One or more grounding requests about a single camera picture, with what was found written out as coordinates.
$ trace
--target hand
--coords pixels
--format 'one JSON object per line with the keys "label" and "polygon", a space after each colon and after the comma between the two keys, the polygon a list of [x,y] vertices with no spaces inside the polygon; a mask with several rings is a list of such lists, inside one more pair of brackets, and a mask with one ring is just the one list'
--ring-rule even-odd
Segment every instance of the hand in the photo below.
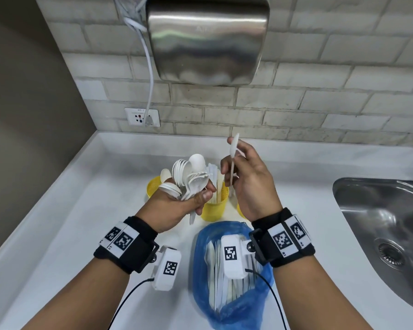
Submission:
{"label": "hand", "polygon": [[[275,190],[274,179],[253,146],[239,140],[237,148],[246,158],[237,151],[234,172],[238,177],[233,177],[232,185],[243,215],[252,222],[281,211],[283,207]],[[231,156],[226,156],[220,162],[226,186],[230,185],[231,161]]]}
{"label": "hand", "polygon": [[[172,178],[165,182],[174,183]],[[206,190],[184,201],[176,200],[157,189],[136,216],[148,223],[156,232],[162,233],[176,226],[184,216],[194,210],[197,215],[201,215],[204,204],[213,197],[213,192],[216,192],[216,188],[211,181],[208,181]]]}

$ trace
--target wristband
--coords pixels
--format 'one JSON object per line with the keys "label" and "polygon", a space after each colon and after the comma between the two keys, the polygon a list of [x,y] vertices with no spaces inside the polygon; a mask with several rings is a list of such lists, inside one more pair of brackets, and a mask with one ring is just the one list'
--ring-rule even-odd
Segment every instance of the wristband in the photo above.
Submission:
{"label": "wristband", "polygon": [[252,223],[249,233],[259,263],[279,267],[305,256],[315,254],[306,228],[297,215],[284,208],[282,211]]}
{"label": "wristband", "polygon": [[104,236],[93,255],[112,261],[127,274],[140,273],[159,249],[154,242],[157,235],[146,222],[130,216]]}

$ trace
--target yellow container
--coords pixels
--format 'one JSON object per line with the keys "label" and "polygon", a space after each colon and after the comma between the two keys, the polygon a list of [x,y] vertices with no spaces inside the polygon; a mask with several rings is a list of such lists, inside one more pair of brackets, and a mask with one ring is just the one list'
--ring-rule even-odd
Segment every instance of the yellow container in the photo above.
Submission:
{"label": "yellow container", "polygon": [[148,182],[147,195],[149,198],[156,192],[160,184],[161,184],[160,176],[154,177],[150,182]]}
{"label": "yellow container", "polygon": [[222,193],[220,195],[221,197],[220,203],[217,203],[217,204],[206,203],[204,205],[204,210],[202,211],[202,215],[201,215],[202,219],[204,219],[205,221],[209,221],[209,222],[215,222],[219,220],[222,217],[223,212],[225,211],[226,202],[228,201],[228,195],[229,195],[229,189],[228,187],[225,186],[225,183],[223,183]]}
{"label": "yellow container", "polygon": [[240,210],[240,205],[238,203],[237,203],[237,212],[240,214],[240,216],[242,218],[246,219],[245,216],[243,215],[242,211]]}

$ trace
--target brick wall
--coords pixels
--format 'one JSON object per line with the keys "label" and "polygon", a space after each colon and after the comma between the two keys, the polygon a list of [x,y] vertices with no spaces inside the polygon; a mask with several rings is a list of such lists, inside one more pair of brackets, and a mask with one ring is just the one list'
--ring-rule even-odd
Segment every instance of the brick wall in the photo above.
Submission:
{"label": "brick wall", "polygon": [[413,146],[413,0],[269,0],[251,85],[158,80],[159,129],[127,123],[148,69],[113,0],[37,1],[99,130]]}

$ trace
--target black cable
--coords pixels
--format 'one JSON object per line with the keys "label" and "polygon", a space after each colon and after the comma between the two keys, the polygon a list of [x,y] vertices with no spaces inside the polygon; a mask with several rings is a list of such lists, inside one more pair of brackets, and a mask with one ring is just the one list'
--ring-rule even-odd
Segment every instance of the black cable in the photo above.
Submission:
{"label": "black cable", "polygon": [[121,309],[122,305],[126,302],[126,300],[128,299],[128,297],[135,291],[136,288],[138,288],[138,287],[141,286],[143,283],[146,283],[146,282],[148,282],[148,281],[154,281],[154,278],[150,278],[150,279],[146,279],[146,280],[144,280],[144,281],[141,281],[139,284],[137,284],[137,285],[135,286],[135,288],[133,288],[133,289],[130,291],[130,293],[126,296],[126,298],[124,299],[124,301],[122,301],[121,305],[120,305],[120,306],[118,307],[118,309],[116,310],[116,313],[115,313],[115,315],[113,316],[112,321],[110,322],[110,325],[109,325],[109,327],[107,328],[107,330],[109,330],[110,327],[112,326],[113,321],[115,321],[116,315],[118,315],[119,310]]}
{"label": "black cable", "polygon": [[254,273],[255,275],[258,275],[268,285],[269,289],[271,290],[272,295],[274,295],[275,302],[277,303],[278,310],[280,311],[281,320],[283,321],[283,326],[285,327],[285,330],[286,330],[287,328],[286,328],[285,318],[283,317],[283,313],[281,312],[280,304],[278,303],[277,297],[275,296],[275,293],[274,293],[271,285],[268,283],[268,281],[260,273],[252,271],[250,269],[245,269],[245,271],[250,272],[250,273]]}

